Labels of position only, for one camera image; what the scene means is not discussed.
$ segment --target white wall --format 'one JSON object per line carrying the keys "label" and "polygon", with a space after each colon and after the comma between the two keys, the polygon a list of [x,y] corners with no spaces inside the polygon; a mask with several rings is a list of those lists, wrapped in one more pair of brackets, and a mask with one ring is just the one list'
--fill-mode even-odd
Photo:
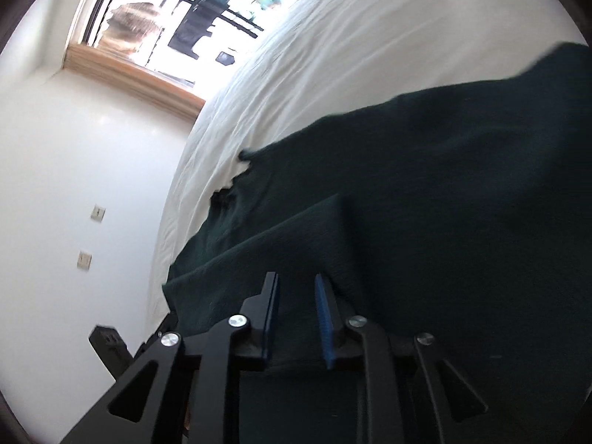
{"label": "white wall", "polygon": [[[69,72],[0,97],[0,389],[40,443],[58,442],[112,384],[87,341],[94,325],[115,326],[132,352],[141,342],[189,131]],[[80,249],[89,272],[76,268]]]}

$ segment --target wooden window sill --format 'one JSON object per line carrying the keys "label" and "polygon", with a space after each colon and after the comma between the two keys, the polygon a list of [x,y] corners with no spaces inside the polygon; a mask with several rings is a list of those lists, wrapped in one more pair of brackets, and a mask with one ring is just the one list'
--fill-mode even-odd
{"label": "wooden window sill", "polygon": [[205,103],[181,85],[150,70],[82,44],[70,44],[63,68],[125,90],[192,123]]}

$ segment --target wall socket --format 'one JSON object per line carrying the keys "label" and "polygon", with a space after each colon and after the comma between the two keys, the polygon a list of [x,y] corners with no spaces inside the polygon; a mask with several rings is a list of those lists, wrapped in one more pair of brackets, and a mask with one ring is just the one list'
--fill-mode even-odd
{"label": "wall socket", "polygon": [[88,270],[91,267],[91,259],[93,256],[91,254],[87,254],[86,252],[80,252],[78,254],[78,262],[76,262],[76,266],[82,270]]}
{"label": "wall socket", "polygon": [[97,222],[103,222],[103,217],[105,216],[105,209],[103,207],[99,207],[95,205],[94,209],[91,213],[91,218],[96,220]]}

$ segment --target blue gripper pad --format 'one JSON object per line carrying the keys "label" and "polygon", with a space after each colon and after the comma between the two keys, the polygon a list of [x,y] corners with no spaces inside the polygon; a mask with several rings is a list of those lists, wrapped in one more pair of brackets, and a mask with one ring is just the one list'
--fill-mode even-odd
{"label": "blue gripper pad", "polygon": [[327,363],[327,369],[335,366],[335,350],[333,348],[333,325],[329,312],[329,303],[325,294],[325,281],[321,274],[314,278],[314,296],[317,301],[317,316],[319,318],[319,332],[321,333],[321,346],[323,357]]}

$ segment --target black device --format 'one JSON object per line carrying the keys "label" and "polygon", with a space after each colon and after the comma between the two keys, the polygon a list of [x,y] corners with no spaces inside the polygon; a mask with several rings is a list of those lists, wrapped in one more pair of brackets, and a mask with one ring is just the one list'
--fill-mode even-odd
{"label": "black device", "polygon": [[[432,334],[388,334],[336,296],[323,275],[314,288],[327,369],[359,372],[357,444],[530,442]],[[61,444],[178,444],[184,433],[189,444],[238,444],[239,373],[265,369],[278,305],[278,276],[269,272],[240,314],[186,339],[171,332],[170,314],[134,358],[116,330],[97,326],[90,341],[116,382]],[[589,414],[588,403],[560,444],[591,442]]]}

